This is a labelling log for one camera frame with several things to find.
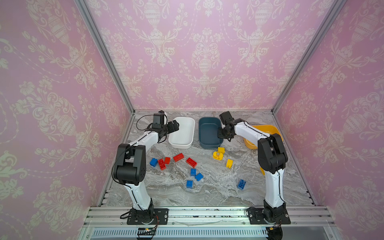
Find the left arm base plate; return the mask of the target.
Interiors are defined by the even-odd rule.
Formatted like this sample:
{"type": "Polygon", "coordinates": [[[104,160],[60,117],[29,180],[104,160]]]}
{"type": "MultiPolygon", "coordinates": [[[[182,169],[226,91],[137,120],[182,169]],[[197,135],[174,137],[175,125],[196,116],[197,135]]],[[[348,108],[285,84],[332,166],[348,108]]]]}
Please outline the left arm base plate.
{"type": "Polygon", "coordinates": [[[168,223],[169,209],[159,208],[153,210],[131,209],[127,217],[127,225],[166,225],[168,223]]]}

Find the dark teal plastic bin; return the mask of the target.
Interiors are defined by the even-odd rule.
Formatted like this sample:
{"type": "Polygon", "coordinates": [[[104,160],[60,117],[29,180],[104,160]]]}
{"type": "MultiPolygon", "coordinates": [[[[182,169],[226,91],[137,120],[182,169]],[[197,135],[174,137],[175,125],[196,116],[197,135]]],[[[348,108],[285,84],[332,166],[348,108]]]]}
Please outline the dark teal plastic bin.
{"type": "Polygon", "coordinates": [[[203,149],[216,149],[221,146],[223,139],[218,138],[218,129],[222,127],[220,119],[203,117],[199,119],[199,143],[203,149]]]}

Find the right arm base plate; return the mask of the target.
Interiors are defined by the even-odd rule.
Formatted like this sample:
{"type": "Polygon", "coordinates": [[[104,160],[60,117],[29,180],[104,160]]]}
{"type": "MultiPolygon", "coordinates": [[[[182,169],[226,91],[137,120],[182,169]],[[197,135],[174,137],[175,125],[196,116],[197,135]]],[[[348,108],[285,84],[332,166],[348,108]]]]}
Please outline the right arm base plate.
{"type": "Polygon", "coordinates": [[[250,207],[245,211],[251,225],[290,225],[291,219],[285,206],[279,208],[250,207]]]}

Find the long red lego brick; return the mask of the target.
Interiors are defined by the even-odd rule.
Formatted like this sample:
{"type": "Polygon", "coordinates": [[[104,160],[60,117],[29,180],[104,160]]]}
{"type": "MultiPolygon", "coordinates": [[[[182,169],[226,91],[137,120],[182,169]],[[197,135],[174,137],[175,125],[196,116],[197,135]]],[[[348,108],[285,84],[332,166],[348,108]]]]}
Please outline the long red lego brick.
{"type": "Polygon", "coordinates": [[[183,153],[180,153],[180,154],[178,154],[178,155],[173,157],[175,163],[180,161],[180,160],[182,160],[182,159],[184,159],[184,158],[185,158],[185,156],[184,156],[183,153]]]}

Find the blue sloped lego brick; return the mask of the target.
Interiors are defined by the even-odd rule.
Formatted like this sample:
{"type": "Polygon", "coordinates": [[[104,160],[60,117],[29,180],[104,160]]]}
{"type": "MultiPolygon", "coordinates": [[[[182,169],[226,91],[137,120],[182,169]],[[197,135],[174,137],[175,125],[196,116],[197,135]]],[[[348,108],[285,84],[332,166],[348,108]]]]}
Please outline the blue sloped lego brick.
{"type": "Polygon", "coordinates": [[[203,179],[203,174],[202,173],[198,173],[196,176],[195,176],[195,179],[199,182],[200,180],[203,179]]]}

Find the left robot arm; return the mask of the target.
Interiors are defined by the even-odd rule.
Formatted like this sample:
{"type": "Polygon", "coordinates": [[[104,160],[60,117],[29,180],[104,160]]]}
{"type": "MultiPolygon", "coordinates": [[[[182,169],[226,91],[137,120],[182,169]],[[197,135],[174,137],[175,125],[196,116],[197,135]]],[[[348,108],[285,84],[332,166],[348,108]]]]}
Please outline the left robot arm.
{"type": "Polygon", "coordinates": [[[130,210],[135,217],[154,218],[154,205],[144,184],[146,175],[147,151],[158,144],[163,137],[177,132],[180,124],[173,120],[166,124],[152,123],[144,134],[129,144],[120,144],[112,167],[113,180],[123,185],[133,202],[130,210]]]}

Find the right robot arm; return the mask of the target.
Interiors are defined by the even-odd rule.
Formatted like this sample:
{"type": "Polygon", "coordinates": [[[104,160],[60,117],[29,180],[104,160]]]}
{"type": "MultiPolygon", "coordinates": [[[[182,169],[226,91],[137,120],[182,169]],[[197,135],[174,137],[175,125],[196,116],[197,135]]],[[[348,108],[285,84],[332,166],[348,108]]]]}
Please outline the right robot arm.
{"type": "Polygon", "coordinates": [[[243,119],[234,119],[230,112],[222,113],[220,120],[222,127],[218,129],[218,138],[231,141],[238,135],[257,145],[258,162],[266,177],[264,216],[269,223],[277,222],[286,214],[283,177],[288,156],[282,137],[258,130],[243,119]]]}

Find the white plastic bin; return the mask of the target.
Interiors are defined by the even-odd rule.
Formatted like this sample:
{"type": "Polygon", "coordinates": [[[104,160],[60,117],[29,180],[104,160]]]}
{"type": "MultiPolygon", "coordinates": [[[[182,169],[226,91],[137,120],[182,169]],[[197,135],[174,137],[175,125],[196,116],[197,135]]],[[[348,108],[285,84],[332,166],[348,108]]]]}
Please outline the white plastic bin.
{"type": "Polygon", "coordinates": [[[179,130],[169,135],[169,143],[176,149],[188,149],[192,146],[195,132],[195,120],[189,117],[176,117],[179,130]]]}

